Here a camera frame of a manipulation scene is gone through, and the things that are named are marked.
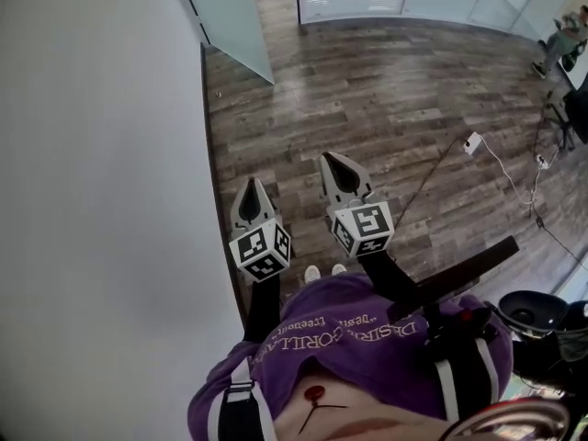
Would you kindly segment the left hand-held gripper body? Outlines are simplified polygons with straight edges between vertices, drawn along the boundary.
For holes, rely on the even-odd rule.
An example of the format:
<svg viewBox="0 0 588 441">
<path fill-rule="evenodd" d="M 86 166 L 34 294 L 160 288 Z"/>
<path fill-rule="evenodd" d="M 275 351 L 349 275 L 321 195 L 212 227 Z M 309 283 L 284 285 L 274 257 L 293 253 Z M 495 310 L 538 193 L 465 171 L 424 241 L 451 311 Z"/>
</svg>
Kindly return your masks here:
<svg viewBox="0 0 588 441">
<path fill-rule="evenodd" d="M 232 240 L 229 246 L 234 263 L 253 282 L 289 269 L 291 239 L 275 218 Z"/>
</svg>

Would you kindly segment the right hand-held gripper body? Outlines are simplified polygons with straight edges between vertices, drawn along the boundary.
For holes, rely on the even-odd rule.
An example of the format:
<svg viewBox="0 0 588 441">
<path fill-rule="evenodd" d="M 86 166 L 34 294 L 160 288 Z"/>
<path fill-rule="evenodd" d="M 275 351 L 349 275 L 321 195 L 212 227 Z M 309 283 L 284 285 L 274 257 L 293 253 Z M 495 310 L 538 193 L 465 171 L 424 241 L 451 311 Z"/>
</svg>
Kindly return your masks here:
<svg viewBox="0 0 588 441">
<path fill-rule="evenodd" d="M 330 232 L 349 257 L 384 251 L 394 234 L 387 201 L 375 191 L 363 196 L 330 194 Z"/>
</svg>

